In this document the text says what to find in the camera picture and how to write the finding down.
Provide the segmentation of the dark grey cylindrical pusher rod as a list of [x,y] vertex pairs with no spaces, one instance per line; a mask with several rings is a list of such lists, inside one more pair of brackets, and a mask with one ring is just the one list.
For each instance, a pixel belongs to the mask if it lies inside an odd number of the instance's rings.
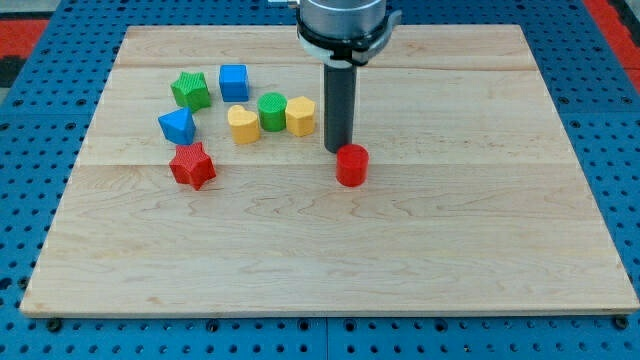
[[324,146],[336,153],[353,136],[357,69],[324,66]]

